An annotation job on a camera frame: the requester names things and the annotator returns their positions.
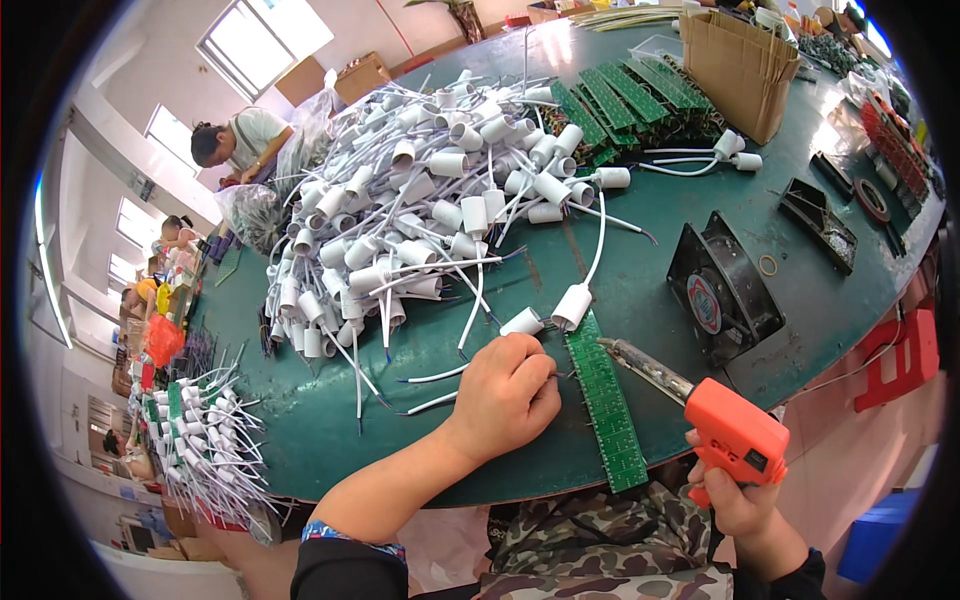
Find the hand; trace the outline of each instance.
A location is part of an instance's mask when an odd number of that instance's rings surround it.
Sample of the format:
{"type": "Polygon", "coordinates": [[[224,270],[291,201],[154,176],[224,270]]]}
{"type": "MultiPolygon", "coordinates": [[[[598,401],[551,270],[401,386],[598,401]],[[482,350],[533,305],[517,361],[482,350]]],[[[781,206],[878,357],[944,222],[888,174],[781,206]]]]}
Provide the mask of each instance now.
{"type": "MultiPolygon", "coordinates": [[[[686,440],[693,446],[703,445],[696,429],[686,432],[686,440]]],[[[697,461],[687,475],[687,481],[707,488],[716,512],[714,522],[717,529],[734,538],[763,532],[771,521],[780,493],[780,484],[748,486],[740,490],[729,473],[721,468],[707,470],[707,463],[703,460],[697,461]]]]}
{"type": "Polygon", "coordinates": [[[438,433],[478,467],[531,442],[560,412],[556,370],[533,336],[498,337],[464,371],[453,414],[438,433]]]}
{"type": "Polygon", "coordinates": [[[254,163],[253,166],[243,172],[243,175],[240,176],[240,182],[246,183],[247,181],[253,179],[257,173],[260,172],[260,165],[254,163]]]}

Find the red stool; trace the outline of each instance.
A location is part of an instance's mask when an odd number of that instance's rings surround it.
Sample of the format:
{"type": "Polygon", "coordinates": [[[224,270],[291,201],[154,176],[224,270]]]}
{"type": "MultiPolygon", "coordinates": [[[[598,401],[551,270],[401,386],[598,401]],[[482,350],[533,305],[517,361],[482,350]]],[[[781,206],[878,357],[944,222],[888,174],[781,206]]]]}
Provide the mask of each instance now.
{"type": "Polygon", "coordinates": [[[907,313],[904,323],[900,325],[900,338],[894,340],[895,335],[897,322],[890,321],[875,327],[857,345],[867,352],[882,352],[886,344],[897,343],[887,350],[897,356],[897,376],[883,383],[880,366],[883,359],[871,363],[867,367],[867,392],[853,399],[853,410],[857,413],[912,392],[937,374],[940,354],[937,351],[937,329],[932,310],[918,308],[907,313]]]}

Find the window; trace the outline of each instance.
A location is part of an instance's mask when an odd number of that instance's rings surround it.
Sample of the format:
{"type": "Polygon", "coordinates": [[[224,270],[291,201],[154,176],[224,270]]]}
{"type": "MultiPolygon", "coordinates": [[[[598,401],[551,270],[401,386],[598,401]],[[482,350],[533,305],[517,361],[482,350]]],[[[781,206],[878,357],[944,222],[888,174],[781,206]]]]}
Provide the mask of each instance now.
{"type": "Polygon", "coordinates": [[[252,103],[332,39],[306,0],[233,0],[197,49],[252,103]]]}
{"type": "Polygon", "coordinates": [[[160,237],[160,222],[126,198],[120,199],[117,231],[144,251],[160,237]]]}
{"type": "Polygon", "coordinates": [[[133,281],[136,278],[136,267],[113,253],[110,255],[107,272],[110,278],[125,285],[128,281],[133,281]]]}
{"type": "MultiPolygon", "coordinates": [[[[861,7],[859,3],[853,0],[851,0],[850,2],[843,2],[842,0],[840,0],[836,2],[836,5],[838,7],[836,10],[838,11],[842,11],[848,5],[850,5],[851,7],[853,7],[855,11],[860,13],[860,16],[863,16],[864,14],[863,7],[861,7]]],[[[886,38],[883,36],[880,30],[876,28],[876,25],[874,25],[874,22],[872,20],[867,19],[867,31],[863,32],[863,35],[868,40],[870,40],[870,43],[874,44],[877,50],[880,51],[880,54],[882,54],[888,59],[893,56],[893,54],[890,52],[890,46],[887,45],[886,38]]]]}
{"type": "Polygon", "coordinates": [[[154,146],[166,150],[190,170],[190,177],[197,177],[201,167],[190,154],[190,128],[180,122],[164,105],[156,105],[154,116],[147,126],[147,139],[154,146]]]}

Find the plastic bag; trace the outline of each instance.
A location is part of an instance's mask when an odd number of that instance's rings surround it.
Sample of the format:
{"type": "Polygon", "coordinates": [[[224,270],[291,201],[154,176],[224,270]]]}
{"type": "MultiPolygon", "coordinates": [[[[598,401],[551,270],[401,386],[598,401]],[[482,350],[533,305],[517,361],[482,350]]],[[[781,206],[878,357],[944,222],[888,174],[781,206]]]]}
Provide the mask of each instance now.
{"type": "Polygon", "coordinates": [[[240,241],[261,254],[270,254],[290,222],[292,209],[264,185],[232,185],[213,200],[240,241]]]}
{"type": "Polygon", "coordinates": [[[283,200],[300,180],[291,177],[321,164],[329,153],[330,143],[334,139],[331,128],[330,112],[343,100],[328,85],[317,94],[304,100],[290,120],[294,134],[283,144],[276,156],[276,194],[283,200]]]}
{"type": "Polygon", "coordinates": [[[150,318],[146,342],[147,354],[154,361],[154,365],[163,367],[170,362],[171,356],[183,348],[186,336],[166,317],[154,315],[150,318]]]}

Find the black fan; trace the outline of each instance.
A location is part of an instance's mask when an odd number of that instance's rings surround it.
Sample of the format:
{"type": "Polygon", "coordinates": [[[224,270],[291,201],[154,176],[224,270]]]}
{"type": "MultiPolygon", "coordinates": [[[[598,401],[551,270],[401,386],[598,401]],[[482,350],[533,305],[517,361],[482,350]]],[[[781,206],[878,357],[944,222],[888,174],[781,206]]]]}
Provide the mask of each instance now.
{"type": "Polygon", "coordinates": [[[786,323],[718,210],[703,233],[684,225],[666,280],[677,302],[693,316],[697,339],[713,367],[730,362],[786,323]]]}

